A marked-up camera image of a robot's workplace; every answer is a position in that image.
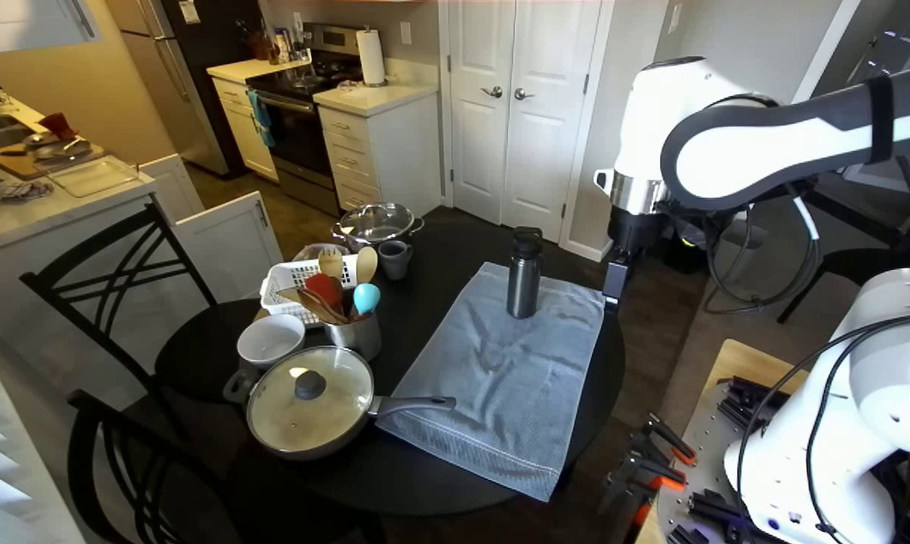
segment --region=gray mug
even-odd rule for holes
[[[378,263],[389,280],[401,280],[407,275],[407,263],[413,252],[413,245],[400,240],[389,240],[378,246]]]
[[[324,323],[324,332],[331,344],[357,351],[368,361],[381,352],[381,328],[378,316],[373,312],[345,325]]]

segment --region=blue towel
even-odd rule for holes
[[[505,310],[507,287],[507,268],[483,264],[393,390],[447,395],[458,406],[399,411],[378,427],[547,502],[569,452],[606,299],[542,278],[538,312],[515,320]]]
[[[273,135],[270,133],[270,114],[267,107],[261,103],[261,96],[257,91],[248,89],[247,98],[250,99],[250,106],[254,108],[254,117],[257,118],[257,124],[261,127],[261,138],[264,139],[264,145],[273,147],[276,142],[273,141]]]

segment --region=white bowl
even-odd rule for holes
[[[307,328],[291,314],[256,320],[236,341],[236,352],[255,367],[268,369],[304,344]]]

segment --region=light switch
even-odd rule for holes
[[[400,42],[411,45],[411,24],[406,20],[400,21]]]
[[[683,11],[683,4],[675,4],[673,6],[673,17],[670,17],[669,20],[669,29],[666,30],[666,34],[672,34],[676,30],[676,27],[680,25],[680,13]]]

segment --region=oven door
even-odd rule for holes
[[[275,142],[270,154],[330,178],[331,164],[317,106],[264,91],[257,94],[270,115],[270,134]]]

